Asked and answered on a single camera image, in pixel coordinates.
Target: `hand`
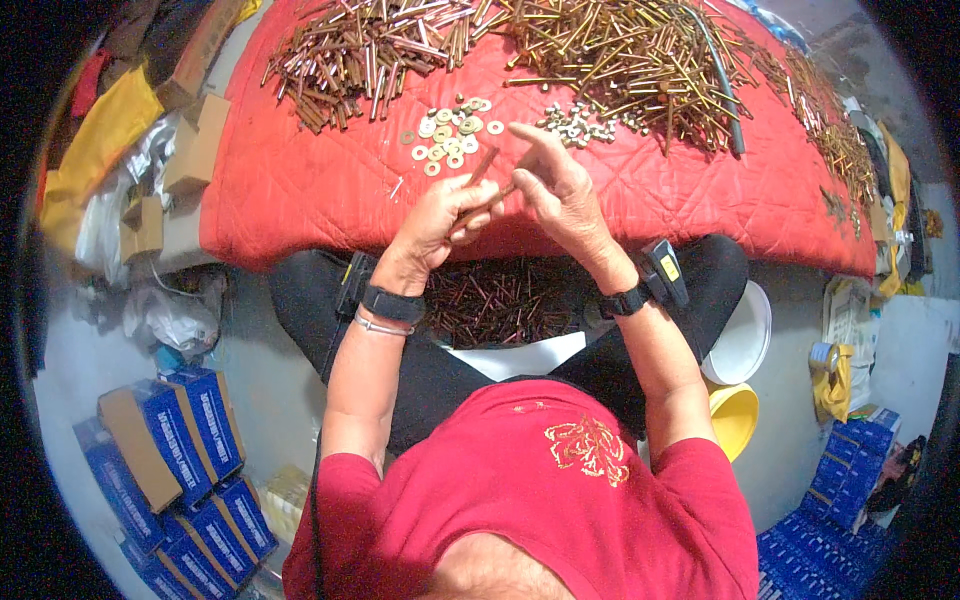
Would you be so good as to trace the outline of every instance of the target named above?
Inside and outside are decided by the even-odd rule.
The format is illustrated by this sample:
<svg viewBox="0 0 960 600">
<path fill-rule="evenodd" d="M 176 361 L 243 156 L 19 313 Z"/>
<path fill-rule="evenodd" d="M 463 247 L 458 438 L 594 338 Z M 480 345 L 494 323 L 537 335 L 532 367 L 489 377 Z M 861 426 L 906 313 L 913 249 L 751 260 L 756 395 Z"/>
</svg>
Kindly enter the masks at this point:
<svg viewBox="0 0 960 600">
<path fill-rule="evenodd" d="M 503 216 L 500 201 L 446 237 L 461 212 L 487 204 L 499 192 L 499 186 L 487 180 L 465 188 L 469 179 L 462 175 L 430 186 L 377 263 L 373 285 L 402 296 L 420 296 L 430 271 L 444 264 L 453 245 L 472 242 L 494 218 Z"/>
<path fill-rule="evenodd" d="M 514 185 L 543 229 L 590 271 L 605 294 L 636 285 L 636 268 L 607 228 L 587 169 L 553 133 L 521 123 L 508 129 L 531 143 L 516 164 Z"/>
</svg>

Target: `yellow plastic bucket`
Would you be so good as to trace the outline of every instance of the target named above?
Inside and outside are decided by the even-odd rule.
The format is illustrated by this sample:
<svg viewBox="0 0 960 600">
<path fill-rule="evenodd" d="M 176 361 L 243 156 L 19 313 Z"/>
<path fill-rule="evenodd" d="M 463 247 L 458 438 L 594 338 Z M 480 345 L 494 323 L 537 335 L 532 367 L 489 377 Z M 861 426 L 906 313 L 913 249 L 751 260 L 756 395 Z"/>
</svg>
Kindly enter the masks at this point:
<svg viewBox="0 0 960 600">
<path fill-rule="evenodd" d="M 760 400 L 746 383 L 720 386 L 706 381 L 710 394 L 710 417 L 717 441 L 733 462 L 754 436 L 760 414 Z"/>
</svg>

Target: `red quilted cloth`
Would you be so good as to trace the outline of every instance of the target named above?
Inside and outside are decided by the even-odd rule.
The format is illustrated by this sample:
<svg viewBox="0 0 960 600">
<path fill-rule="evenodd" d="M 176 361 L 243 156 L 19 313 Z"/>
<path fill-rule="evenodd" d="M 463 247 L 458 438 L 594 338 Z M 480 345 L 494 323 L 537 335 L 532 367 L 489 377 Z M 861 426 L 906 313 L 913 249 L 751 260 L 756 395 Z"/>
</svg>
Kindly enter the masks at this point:
<svg viewBox="0 0 960 600">
<path fill-rule="evenodd" d="M 390 243 L 436 180 L 423 173 L 423 161 L 411 158 L 414 146 L 399 143 L 401 132 L 415 130 L 428 108 L 452 106 L 462 93 L 493 102 L 493 109 L 482 114 L 485 122 L 533 122 L 543 107 L 554 100 L 566 106 L 571 97 L 562 88 L 542 94 L 534 86 L 502 87 L 508 78 L 504 62 L 513 55 L 509 42 L 485 36 L 462 69 L 435 71 L 425 79 L 408 73 L 387 121 L 368 123 L 365 115 L 351 121 L 346 132 L 314 135 L 298 127 L 292 102 L 276 105 L 273 85 L 260 87 L 267 59 L 279 38 L 292 31 L 293 10 L 301 2 L 277 0 L 266 11 L 227 88 L 233 106 L 213 182 L 204 192 L 200 224 L 204 250 L 226 262 L 259 270 L 306 248 L 376 252 Z M 730 6 L 724 10 L 750 37 L 782 56 L 780 44 L 752 17 Z M 870 228 L 863 223 L 859 241 L 849 221 L 834 228 L 820 185 L 845 198 L 847 191 L 830 178 L 816 148 L 806 142 L 803 125 L 765 84 L 746 85 L 737 93 L 755 116 L 743 119 L 747 153 L 742 160 L 724 154 L 710 158 L 676 142 L 664 158 L 661 140 L 622 127 L 613 144 L 591 142 L 585 150 L 570 151 L 592 175 L 613 235 L 629 249 L 658 236 L 682 243 L 724 233 L 754 258 L 871 275 Z M 477 137 L 480 151 L 467 155 L 457 171 L 444 165 L 440 177 L 472 171 L 496 144 L 502 152 L 487 177 L 501 185 L 509 180 L 525 144 L 508 133 Z M 388 200 L 400 177 L 403 184 Z M 455 258 L 559 252 L 514 194 L 506 217 Z"/>
</svg>

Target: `white bucket lid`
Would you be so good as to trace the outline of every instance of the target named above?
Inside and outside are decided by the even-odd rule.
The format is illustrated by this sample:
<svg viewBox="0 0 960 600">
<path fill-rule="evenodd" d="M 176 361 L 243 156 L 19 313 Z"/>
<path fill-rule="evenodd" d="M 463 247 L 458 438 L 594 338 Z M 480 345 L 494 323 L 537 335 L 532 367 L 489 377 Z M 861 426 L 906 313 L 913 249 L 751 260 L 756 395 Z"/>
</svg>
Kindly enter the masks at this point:
<svg viewBox="0 0 960 600">
<path fill-rule="evenodd" d="M 710 381 L 736 385 L 760 368 L 770 347 L 773 312 L 763 288 L 747 281 L 743 297 L 700 370 Z"/>
</svg>

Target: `silver bangle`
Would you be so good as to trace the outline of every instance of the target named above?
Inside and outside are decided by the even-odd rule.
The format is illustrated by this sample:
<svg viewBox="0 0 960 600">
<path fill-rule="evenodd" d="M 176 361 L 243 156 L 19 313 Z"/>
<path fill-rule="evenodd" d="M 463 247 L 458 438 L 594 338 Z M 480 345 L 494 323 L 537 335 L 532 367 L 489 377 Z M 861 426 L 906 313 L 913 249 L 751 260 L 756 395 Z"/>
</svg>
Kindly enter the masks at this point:
<svg viewBox="0 0 960 600">
<path fill-rule="evenodd" d="M 412 335 L 416 327 L 410 327 L 409 329 L 391 329 L 389 327 L 384 327 L 371 321 L 364 319 L 360 316 L 360 311 L 358 310 L 353 314 L 353 320 L 360 324 L 364 329 L 368 331 L 376 331 L 378 333 L 389 333 L 390 335 L 402 335 L 406 337 Z"/>
</svg>

